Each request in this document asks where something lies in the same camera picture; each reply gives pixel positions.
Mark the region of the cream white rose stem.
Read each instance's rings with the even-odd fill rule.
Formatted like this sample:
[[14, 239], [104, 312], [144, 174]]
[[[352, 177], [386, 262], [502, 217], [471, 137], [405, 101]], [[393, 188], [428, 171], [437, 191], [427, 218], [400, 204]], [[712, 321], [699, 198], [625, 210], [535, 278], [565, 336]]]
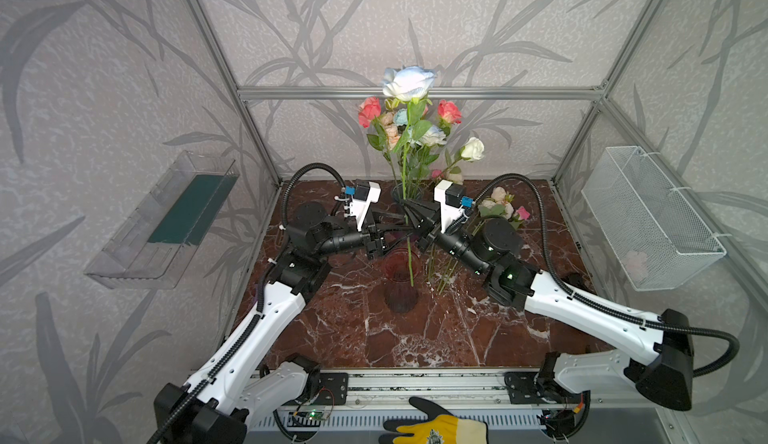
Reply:
[[471, 137], [460, 149], [451, 154], [444, 153], [445, 166], [441, 170], [433, 170], [430, 180], [439, 182], [448, 180], [454, 184], [463, 185], [464, 177], [460, 168], [461, 164], [474, 163], [484, 158], [485, 146], [477, 137]]

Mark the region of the light blue flower stem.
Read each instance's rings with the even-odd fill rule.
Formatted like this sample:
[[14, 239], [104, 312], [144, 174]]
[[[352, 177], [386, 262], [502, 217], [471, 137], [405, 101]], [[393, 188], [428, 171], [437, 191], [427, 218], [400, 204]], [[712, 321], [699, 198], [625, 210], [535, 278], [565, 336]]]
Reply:
[[406, 109], [398, 110], [393, 117], [393, 124], [398, 128], [404, 128], [408, 125], [408, 111]]

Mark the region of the purple glass vase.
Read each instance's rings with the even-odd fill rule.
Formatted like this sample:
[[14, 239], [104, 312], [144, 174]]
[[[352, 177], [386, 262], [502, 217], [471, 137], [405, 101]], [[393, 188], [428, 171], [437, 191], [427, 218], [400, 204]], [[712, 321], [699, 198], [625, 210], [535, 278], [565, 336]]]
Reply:
[[396, 204], [400, 205], [406, 200], [419, 200], [422, 197], [422, 189], [419, 186], [398, 182], [392, 188], [391, 197]]

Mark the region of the peach flower stem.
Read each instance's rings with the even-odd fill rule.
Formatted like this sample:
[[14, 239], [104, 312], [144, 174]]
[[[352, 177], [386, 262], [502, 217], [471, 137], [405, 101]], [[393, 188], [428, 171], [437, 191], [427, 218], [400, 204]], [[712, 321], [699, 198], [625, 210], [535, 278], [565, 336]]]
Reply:
[[387, 112], [379, 117], [379, 124], [384, 132], [386, 148], [388, 151], [394, 149], [400, 139], [400, 132], [395, 122], [395, 114]]

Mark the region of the coral pink rose stem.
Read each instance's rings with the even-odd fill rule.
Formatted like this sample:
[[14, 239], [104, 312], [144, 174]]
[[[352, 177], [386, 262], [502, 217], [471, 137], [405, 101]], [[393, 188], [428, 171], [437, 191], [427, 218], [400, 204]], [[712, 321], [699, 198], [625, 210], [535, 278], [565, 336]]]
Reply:
[[449, 137], [453, 128], [461, 124], [463, 116], [457, 105], [452, 101], [441, 100], [437, 107], [438, 129]]

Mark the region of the white blue rose stem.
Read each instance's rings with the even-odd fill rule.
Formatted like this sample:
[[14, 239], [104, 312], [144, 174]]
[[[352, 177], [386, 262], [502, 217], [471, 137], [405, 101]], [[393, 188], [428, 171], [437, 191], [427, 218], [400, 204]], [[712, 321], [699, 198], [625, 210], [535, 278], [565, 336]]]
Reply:
[[435, 80], [433, 71], [418, 66], [385, 71], [382, 89], [384, 106], [395, 113], [400, 109], [408, 111], [409, 123], [404, 128], [398, 128], [400, 139], [392, 151], [399, 182], [404, 185], [420, 186], [429, 176], [432, 163], [420, 166], [416, 153], [420, 138], [435, 125], [427, 119], [427, 111], [432, 105], [428, 94]]
[[441, 149], [447, 144], [445, 132], [432, 125], [430, 129], [418, 141], [416, 156], [420, 166], [429, 166], [439, 157]]

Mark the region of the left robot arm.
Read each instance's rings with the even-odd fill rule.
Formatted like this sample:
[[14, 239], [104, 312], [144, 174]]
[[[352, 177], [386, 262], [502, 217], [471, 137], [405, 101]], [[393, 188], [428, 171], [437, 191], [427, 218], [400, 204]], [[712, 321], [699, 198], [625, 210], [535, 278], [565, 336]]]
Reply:
[[[335, 208], [326, 213], [316, 202], [288, 211], [292, 191], [307, 173], [329, 173], [339, 190]], [[327, 164], [312, 163], [285, 186], [281, 226], [286, 240], [260, 277], [256, 304], [214, 355], [181, 385], [166, 385], [154, 401], [157, 429], [152, 443], [241, 443], [251, 425], [282, 404], [311, 398], [319, 366], [293, 357], [274, 372], [254, 379], [259, 364], [278, 337], [316, 295], [330, 273], [331, 255], [363, 249], [383, 255], [384, 237], [397, 226], [379, 226], [373, 205], [381, 188], [375, 182], [349, 186]]]

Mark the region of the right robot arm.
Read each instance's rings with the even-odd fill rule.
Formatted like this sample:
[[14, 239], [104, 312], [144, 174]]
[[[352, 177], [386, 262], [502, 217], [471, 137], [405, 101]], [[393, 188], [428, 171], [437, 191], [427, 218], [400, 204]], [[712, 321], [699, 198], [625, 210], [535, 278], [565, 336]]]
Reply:
[[547, 248], [544, 269], [522, 261], [523, 239], [502, 216], [486, 217], [468, 233], [464, 226], [478, 208], [458, 184], [441, 181], [432, 201], [408, 199], [401, 206], [419, 246], [435, 246], [484, 277], [486, 294], [498, 304], [551, 318], [611, 345], [593, 354], [549, 354], [538, 372], [545, 392], [633, 388], [658, 406], [688, 411], [694, 380], [738, 355], [734, 335], [692, 327], [680, 312], [644, 312], [573, 287], [556, 275]]

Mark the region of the red pink rose stem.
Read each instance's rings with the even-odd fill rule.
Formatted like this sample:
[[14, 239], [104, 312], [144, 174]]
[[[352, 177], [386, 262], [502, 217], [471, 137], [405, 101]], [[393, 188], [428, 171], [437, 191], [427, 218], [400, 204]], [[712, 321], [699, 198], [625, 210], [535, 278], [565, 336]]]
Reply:
[[358, 124], [368, 132], [366, 135], [368, 144], [382, 155], [390, 168], [393, 181], [398, 183], [400, 177], [395, 166], [396, 158], [393, 156], [393, 150], [387, 150], [385, 135], [379, 124], [379, 117], [387, 112], [395, 114], [394, 111], [384, 106], [380, 99], [369, 97], [358, 107]]

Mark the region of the red glass vase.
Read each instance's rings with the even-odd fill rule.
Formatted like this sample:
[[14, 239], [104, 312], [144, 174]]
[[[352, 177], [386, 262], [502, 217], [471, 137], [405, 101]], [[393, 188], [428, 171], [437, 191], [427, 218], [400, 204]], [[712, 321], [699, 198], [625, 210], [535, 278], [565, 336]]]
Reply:
[[382, 272], [387, 279], [384, 300], [393, 313], [408, 313], [418, 303], [419, 292], [415, 287], [417, 275], [413, 265], [413, 258], [409, 257], [405, 248], [393, 250], [383, 260]]

